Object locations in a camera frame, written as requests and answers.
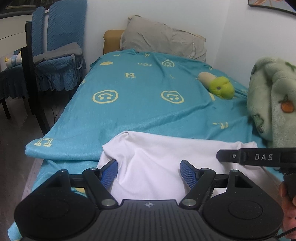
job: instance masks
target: smiley face print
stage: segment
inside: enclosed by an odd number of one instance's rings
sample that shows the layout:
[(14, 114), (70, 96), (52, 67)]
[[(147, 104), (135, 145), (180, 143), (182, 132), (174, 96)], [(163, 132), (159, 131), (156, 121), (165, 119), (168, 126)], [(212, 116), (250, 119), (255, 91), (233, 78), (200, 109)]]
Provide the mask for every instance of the smiley face print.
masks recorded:
[(161, 93), (161, 98), (173, 104), (181, 104), (184, 102), (184, 98), (178, 93), (178, 91), (163, 91)]
[(166, 67), (175, 67), (175, 64), (173, 61), (170, 61), (170, 60), (165, 60), (161, 63), (163, 66), (166, 66)]
[(93, 101), (98, 104), (112, 103), (118, 99), (118, 93), (115, 90), (104, 90), (93, 95)]

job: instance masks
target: white t-shirt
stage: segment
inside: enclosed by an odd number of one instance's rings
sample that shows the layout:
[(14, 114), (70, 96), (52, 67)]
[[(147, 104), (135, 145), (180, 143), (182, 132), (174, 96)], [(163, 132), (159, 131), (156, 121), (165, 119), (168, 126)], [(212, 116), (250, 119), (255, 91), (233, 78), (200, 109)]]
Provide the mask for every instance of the white t-shirt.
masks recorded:
[[(280, 181), (262, 167), (220, 163), (220, 149), (256, 148), (255, 142), (228, 143), (213, 140), (186, 139), (124, 131), (103, 145), (98, 168), (108, 161), (118, 162), (118, 175), (111, 194), (121, 203), (123, 199), (175, 199), (179, 203), (190, 190), (180, 175), (180, 162), (187, 160), (197, 169), (206, 167), (217, 174), (240, 170), (276, 200)], [(213, 195), (224, 192), (215, 189)]]

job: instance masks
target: screw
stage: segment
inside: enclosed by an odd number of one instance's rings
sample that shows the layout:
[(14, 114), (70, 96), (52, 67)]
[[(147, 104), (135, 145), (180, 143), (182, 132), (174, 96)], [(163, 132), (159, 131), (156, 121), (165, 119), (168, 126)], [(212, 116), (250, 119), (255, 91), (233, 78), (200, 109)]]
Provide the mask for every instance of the screw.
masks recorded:
[(183, 203), (183, 205), (185, 205), (185, 206), (187, 206), (187, 207), (192, 207), (192, 206), (196, 205), (196, 201), (193, 200), (193, 199), (190, 199), (190, 198), (188, 198), (188, 199), (184, 199), (184, 200), (182, 201), (182, 203)]
[(116, 204), (116, 202), (113, 200), (113, 199), (104, 199), (102, 201), (102, 204), (105, 206), (105, 207), (111, 207), (113, 205)]

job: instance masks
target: blue quilted chair cover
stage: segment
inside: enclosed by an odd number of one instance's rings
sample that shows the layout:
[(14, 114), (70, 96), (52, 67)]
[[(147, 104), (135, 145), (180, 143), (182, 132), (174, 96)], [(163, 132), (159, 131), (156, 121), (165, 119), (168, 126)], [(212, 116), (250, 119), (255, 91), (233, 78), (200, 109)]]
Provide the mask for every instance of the blue quilted chair cover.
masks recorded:
[(87, 0), (62, 0), (49, 8), (47, 51), (77, 42), (82, 48)]
[[(32, 53), (33, 56), (43, 53), (44, 7), (38, 7), (32, 16)], [(17, 65), (0, 72), (0, 99), (27, 97), (27, 87), (22, 65)]]
[(38, 7), (32, 16), (32, 55), (43, 53), (43, 26), (45, 8)]
[[(49, 8), (47, 51), (77, 42), (82, 48), (87, 0), (62, 0)], [(86, 68), (84, 57), (71, 56), (41, 62), (37, 76), (42, 91), (72, 90)]]

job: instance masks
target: black handle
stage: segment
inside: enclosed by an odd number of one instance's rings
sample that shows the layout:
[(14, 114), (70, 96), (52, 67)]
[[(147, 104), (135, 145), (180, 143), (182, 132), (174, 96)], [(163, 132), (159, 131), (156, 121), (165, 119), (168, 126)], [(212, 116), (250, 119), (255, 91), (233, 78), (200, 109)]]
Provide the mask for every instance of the black handle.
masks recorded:
[(296, 173), (285, 174), (284, 182), (288, 188), (288, 195), (291, 200), (296, 196)]

